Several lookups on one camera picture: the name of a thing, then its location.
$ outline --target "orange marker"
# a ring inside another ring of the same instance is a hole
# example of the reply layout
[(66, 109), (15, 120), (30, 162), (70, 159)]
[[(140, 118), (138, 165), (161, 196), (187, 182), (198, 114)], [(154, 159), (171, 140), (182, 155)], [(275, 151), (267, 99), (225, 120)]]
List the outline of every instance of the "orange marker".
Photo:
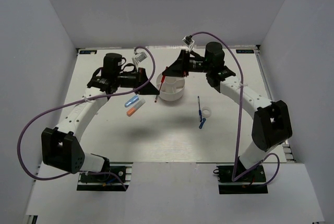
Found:
[(146, 101), (144, 99), (139, 100), (137, 104), (135, 104), (132, 108), (130, 108), (129, 111), (126, 112), (126, 115), (129, 117), (133, 115), (142, 105), (145, 104), (145, 102)]

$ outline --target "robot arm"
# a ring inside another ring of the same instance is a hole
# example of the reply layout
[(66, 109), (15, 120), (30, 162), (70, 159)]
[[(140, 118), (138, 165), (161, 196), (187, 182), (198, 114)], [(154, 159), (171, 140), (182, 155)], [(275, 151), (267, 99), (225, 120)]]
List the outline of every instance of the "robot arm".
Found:
[[(144, 68), (124, 72), (120, 54), (109, 53), (104, 57), (103, 67), (94, 72), (87, 84), (84, 103), (77, 104), (53, 129), (46, 128), (42, 133), (43, 162), (61, 170), (77, 173), (81, 171), (105, 172), (109, 170), (109, 160), (86, 153), (80, 146), (81, 137), (93, 117), (109, 100), (108, 95), (116, 92), (118, 87), (137, 88), (148, 78)], [(136, 93), (141, 95), (158, 95), (159, 91), (151, 83)]]
[[(217, 42), (206, 45), (204, 57), (181, 50), (177, 60), (162, 74), (184, 77), (189, 72), (206, 73), (211, 87), (239, 104), (242, 84), (225, 66), (224, 56), (222, 45)], [(288, 107), (283, 101), (272, 102), (244, 86), (242, 102), (243, 109), (253, 118), (253, 142), (238, 158), (239, 173), (262, 161), (271, 150), (292, 136)]]

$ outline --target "gray wall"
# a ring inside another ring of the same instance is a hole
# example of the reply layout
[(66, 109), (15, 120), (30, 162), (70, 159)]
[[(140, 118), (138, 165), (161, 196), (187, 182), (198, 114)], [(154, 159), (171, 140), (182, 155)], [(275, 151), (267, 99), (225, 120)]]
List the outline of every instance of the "gray wall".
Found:
[(288, 103), (294, 155), (334, 223), (334, 0), (285, 0), (262, 46), (274, 98)]
[[(33, 180), (16, 155), (24, 125), (64, 100), (76, 51), (49, 0), (0, 0), (0, 222), (21, 223)], [(58, 119), (44, 117), (28, 130), (23, 158), (32, 172), (41, 162), (40, 134)]]
[[(206, 30), (260, 44), (284, 0), (50, 0), (76, 47), (181, 45)], [(204, 45), (207, 38), (198, 37)]]

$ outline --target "roll of tape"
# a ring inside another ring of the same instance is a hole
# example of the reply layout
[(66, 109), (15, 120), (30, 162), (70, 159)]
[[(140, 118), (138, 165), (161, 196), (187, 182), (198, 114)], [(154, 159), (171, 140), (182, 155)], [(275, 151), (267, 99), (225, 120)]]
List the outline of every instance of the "roll of tape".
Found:
[(202, 107), (202, 116), (203, 116), (203, 118), (208, 118), (208, 117), (210, 117), (211, 116), (211, 108), (209, 108), (209, 107)]

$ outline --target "light blue object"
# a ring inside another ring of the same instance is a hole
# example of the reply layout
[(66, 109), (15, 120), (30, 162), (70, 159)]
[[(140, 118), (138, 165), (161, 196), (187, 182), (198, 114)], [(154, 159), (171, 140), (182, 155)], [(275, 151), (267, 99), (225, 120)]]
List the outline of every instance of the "light blue object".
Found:
[(207, 121), (207, 119), (206, 119), (206, 118), (203, 118), (203, 119), (202, 119), (202, 122), (201, 122), (200, 125), (199, 125), (199, 129), (202, 129), (202, 127), (203, 127), (205, 121)]
[(129, 99), (125, 104), (124, 106), (126, 108), (128, 108), (129, 106), (131, 106), (133, 103), (135, 103), (136, 101), (139, 100), (139, 97), (137, 95), (133, 96), (131, 99)]

